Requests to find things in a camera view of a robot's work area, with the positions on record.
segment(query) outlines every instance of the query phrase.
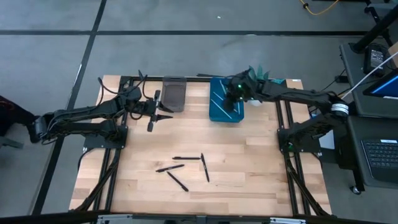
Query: floor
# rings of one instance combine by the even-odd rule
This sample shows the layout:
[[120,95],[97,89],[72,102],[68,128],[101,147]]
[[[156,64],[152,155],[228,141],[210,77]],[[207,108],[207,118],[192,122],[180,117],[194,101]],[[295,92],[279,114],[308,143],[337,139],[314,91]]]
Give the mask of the floor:
[[[0,30],[92,30],[100,3],[2,0]],[[310,1],[313,11],[329,4]],[[374,20],[363,13],[364,7],[361,2],[339,2],[315,17],[298,0],[107,0],[98,30],[366,31]],[[299,78],[305,88],[319,90],[344,69],[338,46],[358,40],[358,36],[97,35],[75,107],[94,103],[96,77],[132,75],[138,69],[149,75],[233,75],[249,65],[262,65],[272,78]],[[88,35],[0,35],[0,94],[35,114],[64,109],[90,42]],[[330,90],[348,87],[334,84]],[[0,151],[0,216],[26,215],[51,146],[31,144],[25,128],[18,125],[7,136],[25,146]],[[65,139],[44,213],[67,211],[82,145],[82,137]],[[354,183],[350,172],[328,164],[323,171],[334,215],[398,220],[398,190],[367,187],[356,196],[348,190]]]

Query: black marker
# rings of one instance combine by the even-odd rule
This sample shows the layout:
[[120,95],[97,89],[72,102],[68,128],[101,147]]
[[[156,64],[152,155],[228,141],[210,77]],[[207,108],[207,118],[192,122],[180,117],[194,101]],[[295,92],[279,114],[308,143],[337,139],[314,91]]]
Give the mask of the black marker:
[[176,183],[178,183],[178,184],[181,186],[181,188],[184,189],[184,191],[186,191],[186,192],[189,191],[189,190],[187,189],[186,186],[184,186],[179,180],[177,180],[177,178],[175,178],[175,177],[173,176],[173,174],[171,174],[169,171],[167,171],[167,174],[168,174],[169,176],[171,176],[171,177],[173,178],[173,180],[175,180]]
[[210,182],[209,173],[207,173],[207,167],[206,167],[205,157],[203,156],[203,153],[201,153],[200,159],[201,159],[201,161],[203,163],[203,168],[205,169],[207,182]]
[[173,159],[185,159],[185,160],[199,160],[200,157],[180,157],[180,156],[175,156]]
[[158,169],[156,172],[165,172],[167,170],[175,169],[175,168],[179,168],[179,167],[183,167],[183,166],[185,166],[185,165],[184,164],[180,164],[180,165],[177,165],[177,166],[161,168],[161,169]]

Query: wooden table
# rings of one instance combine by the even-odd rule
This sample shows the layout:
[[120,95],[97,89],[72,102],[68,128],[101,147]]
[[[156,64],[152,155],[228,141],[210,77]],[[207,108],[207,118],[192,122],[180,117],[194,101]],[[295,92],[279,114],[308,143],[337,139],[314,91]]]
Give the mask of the wooden table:
[[[117,91],[119,80],[120,76],[105,75],[103,83]],[[287,80],[287,85],[302,88],[300,80]],[[161,89],[162,82],[147,82],[145,86],[148,96]],[[113,96],[105,92],[104,100]],[[173,119],[159,121],[152,133],[146,131],[148,117],[139,121],[128,117],[128,139],[119,162],[112,212],[292,215],[284,160],[276,136],[275,103],[263,103],[259,107],[246,103],[245,119],[238,124],[212,122],[208,110],[209,83],[188,82],[184,112],[173,114]],[[306,105],[292,103],[292,113],[294,121],[308,119]],[[210,183],[206,181],[201,161],[172,160],[173,156],[198,157],[201,152],[206,159]],[[83,158],[70,208],[79,206],[97,184],[103,155],[104,149],[95,149]],[[330,212],[319,161],[309,153],[301,153],[301,161],[309,191],[323,209]],[[185,164],[185,167],[171,173],[189,192],[184,192],[165,172],[155,172],[176,164]],[[298,207],[303,213],[299,192],[296,187]],[[107,186],[100,208],[104,208],[106,193]]]

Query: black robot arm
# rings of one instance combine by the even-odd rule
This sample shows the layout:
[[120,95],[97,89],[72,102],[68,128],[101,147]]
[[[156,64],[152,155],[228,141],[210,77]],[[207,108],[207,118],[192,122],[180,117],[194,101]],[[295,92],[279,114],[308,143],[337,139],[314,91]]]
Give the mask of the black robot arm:
[[[118,141],[122,136],[116,120],[125,112],[150,116],[148,131],[152,131],[153,124],[156,121],[171,118],[171,116],[155,113],[160,105],[159,96],[160,90],[157,90],[153,98],[139,101],[141,99],[140,88],[130,86],[112,100],[105,101],[97,106],[47,113],[35,121],[35,130],[38,137],[43,141],[70,134],[100,136],[105,141]],[[95,118],[105,120],[100,123],[78,123],[78,121]]]
[[341,125],[348,116],[348,106],[333,92],[316,92],[287,88],[269,80],[253,80],[246,70],[230,78],[224,84],[227,88],[223,106],[225,110],[233,110],[238,101],[259,100],[278,101],[286,100],[316,106],[321,114],[303,123],[294,123],[289,129],[279,130],[280,139],[284,145],[293,144],[302,149],[303,144],[313,144],[315,139],[324,136],[335,126]]

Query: yellow cable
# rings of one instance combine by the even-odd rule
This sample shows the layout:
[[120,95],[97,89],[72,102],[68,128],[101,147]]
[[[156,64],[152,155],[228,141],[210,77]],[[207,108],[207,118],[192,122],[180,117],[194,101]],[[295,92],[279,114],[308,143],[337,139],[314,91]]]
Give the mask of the yellow cable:
[[306,9],[311,15],[317,16],[317,15],[320,15],[320,14],[326,12],[327,10],[331,9],[336,3],[338,3],[338,1],[340,1],[340,0],[336,0],[336,1],[335,1],[333,4],[331,4],[327,9],[323,10],[322,12],[318,12],[318,13],[313,13],[313,12],[308,8],[308,6],[305,6],[305,9]]

